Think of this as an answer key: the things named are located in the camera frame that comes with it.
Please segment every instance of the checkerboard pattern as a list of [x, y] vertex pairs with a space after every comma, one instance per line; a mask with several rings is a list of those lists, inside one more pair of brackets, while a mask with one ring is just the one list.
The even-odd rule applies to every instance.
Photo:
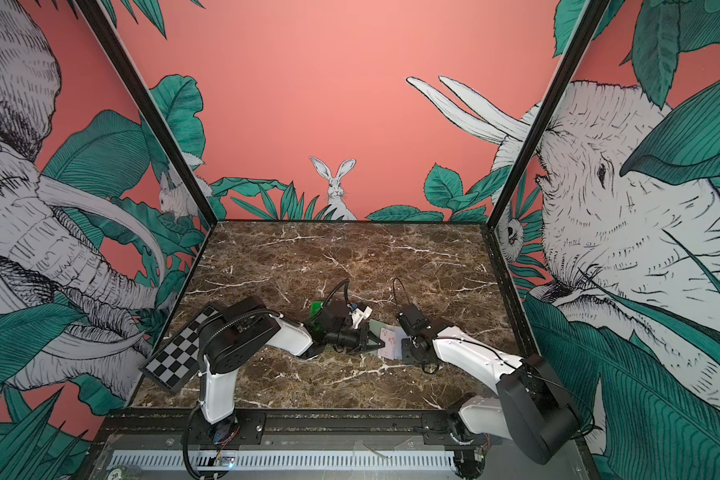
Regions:
[[200, 348], [197, 330], [207, 319], [220, 314], [220, 308], [206, 305], [201, 314], [187, 322], [182, 329], [155, 350], [140, 370], [169, 393], [178, 393], [197, 373], [197, 351]]

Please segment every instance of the white rabbit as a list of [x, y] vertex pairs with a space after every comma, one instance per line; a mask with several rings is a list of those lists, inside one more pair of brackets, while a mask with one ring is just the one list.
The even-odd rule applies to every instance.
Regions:
[[[195, 155], [182, 152], [182, 156], [190, 168], [202, 164], [202, 160]], [[200, 187], [202, 194], [206, 197], [211, 196], [213, 192], [210, 185], [202, 178], [197, 177], [194, 172], [192, 172], [192, 175], [198, 187]], [[171, 188], [168, 180], [173, 182], [176, 187]], [[198, 216], [199, 214], [197, 204], [190, 195], [190, 191], [183, 186], [179, 172], [176, 171], [176, 168], [174, 168], [170, 162], [168, 163], [168, 175], [166, 176], [165, 173], [160, 175], [160, 211], [164, 214], [170, 212], [176, 218], [187, 215]]]
[[310, 157], [312, 164], [315, 165], [317, 173], [328, 181], [328, 209], [326, 212], [336, 209], [331, 216], [331, 220], [356, 220], [357, 217], [344, 205], [344, 189], [342, 188], [342, 177], [349, 173], [355, 167], [355, 160], [350, 158], [345, 160], [338, 168], [336, 176], [331, 175], [331, 169], [317, 158]]

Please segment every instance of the animal illustration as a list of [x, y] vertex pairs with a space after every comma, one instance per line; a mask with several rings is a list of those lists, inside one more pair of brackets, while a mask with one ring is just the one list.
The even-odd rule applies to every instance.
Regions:
[[315, 165], [317, 173], [328, 181], [328, 211], [334, 210], [332, 220], [356, 220], [357, 217], [349, 211], [344, 204], [344, 189], [342, 188], [342, 177], [349, 173], [355, 167], [355, 160], [350, 158], [344, 160], [338, 167], [336, 176], [331, 175], [331, 169], [317, 158], [310, 157], [312, 164]]
[[[408, 77], [406, 81], [421, 91], [448, 120], [461, 130], [499, 146], [490, 171], [493, 172], [499, 168], [514, 165], [520, 153], [520, 148], [523, 146], [523, 141], [528, 136], [530, 125], [536, 118], [539, 105], [533, 106], [520, 120], [517, 120], [501, 111], [467, 85], [448, 77], [440, 76], [439, 78], [440, 82], [448, 87], [448, 90], [452, 91], [459, 100], [463, 101], [478, 116], [475, 117], [469, 112], [461, 110], [459, 106], [427, 82], [423, 82], [416, 77]], [[490, 196], [492, 202], [496, 203], [503, 188], [502, 185]]]
[[[202, 160], [195, 155], [187, 152], [182, 152], [184, 161], [186, 164], [194, 170], [195, 168], [202, 165]], [[200, 187], [200, 191], [205, 197], [211, 197], [213, 190], [208, 183], [202, 178], [195, 175], [194, 171], [192, 176], [197, 182], [197, 186]], [[172, 213], [176, 218], [180, 216], [198, 216], [199, 212], [197, 209], [197, 203], [195, 203], [192, 195], [187, 188], [182, 188], [184, 185], [179, 172], [173, 167], [172, 163], [168, 163], [168, 175], [162, 174], [160, 176], [160, 211], [165, 213]]]
[[504, 261], [508, 264], [515, 262], [523, 250], [523, 241], [525, 240], [525, 231], [523, 225], [517, 218], [512, 218], [509, 206], [499, 217], [499, 223], [496, 226], [498, 233], [499, 248]]
[[156, 287], [117, 273], [65, 213], [114, 220], [165, 260], [151, 232], [103, 198], [40, 175], [33, 165], [50, 132], [60, 69], [39, 27], [15, 0], [0, 0], [0, 314], [51, 302], [55, 293], [87, 314], [6, 383], [19, 390], [90, 374], [127, 398], [151, 351], [130, 310], [154, 307]]
[[[538, 106], [514, 120], [469, 87], [441, 77], [482, 121], [424, 82], [408, 81], [457, 126], [500, 143], [493, 169], [514, 162]], [[569, 321], [607, 326], [624, 339], [634, 332], [685, 388], [720, 410], [719, 364], [661, 324], [616, 304], [582, 274], [618, 296], [720, 331], [720, 294], [665, 233], [720, 281], [717, 189], [708, 180], [672, 186], [637, 172], [618, 175], [631, 151], [669, 112], [639, 87], [595, 82], [568, 87], [537, 152], [547, 172], [536, 181], [544, 200], [544, 255], [554, 281], [530, 294], [555, 304]], [[509, 237], [508, 229], [503, 235]], [[595, 405], [596, 417], [603, 411], [602, 404]], [[605, 428], [600, 417], [598, 426]], [[586, 438], [594, 451], [604, 449], [604, 433]]]

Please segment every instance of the marble table surface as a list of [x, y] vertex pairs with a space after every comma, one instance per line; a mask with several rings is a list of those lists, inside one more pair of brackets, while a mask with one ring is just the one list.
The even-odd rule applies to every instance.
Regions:
[[[452, 224], [221, 222], [213, 231], [163, 341], [211, 301], [257, 295], [286, 318], [306, 321], [310, 302], [349, 278], [350, 300], [394, 324], [391, 280], [399, 277], [424, 314], [450, 320], [473, 338], [517, 353], [479, 226]], [[134, 407], [192, 407], [198, 379], [172, 396], [145, 378]], [[418, 366], [330, 346], [312, 360], [265, 347], [240, 369], [238, 407], [448, 408], [490, 390], [451, 365]]]

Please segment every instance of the rabbit ear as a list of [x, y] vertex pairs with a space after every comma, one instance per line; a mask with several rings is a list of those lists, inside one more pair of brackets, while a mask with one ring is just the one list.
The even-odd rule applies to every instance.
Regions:
[[314, 157], [310, 157], [309, 159], [312, 160], [312, 164], [315, 165], [315, 170], [317, 170], [317, 173], [321, 177], [325, 178], [326, 180], [330, 180], [332, 178], [331, 169], [328, 168], [326, 164]]
[[344, 177], [346, 174], [349, 173], [349, 171], [353, 168], [355, 168], [355, 159], [350, 158], [349, 160], [344, 160], [342, 162], [342, 166], [338, 168], [338, 173], [336, 173], [336, 178]]
[[165, 172], [160, 174], [160, 188], [162, 188], [163, 190], [168, 190], [168, 177], [166, 176]]

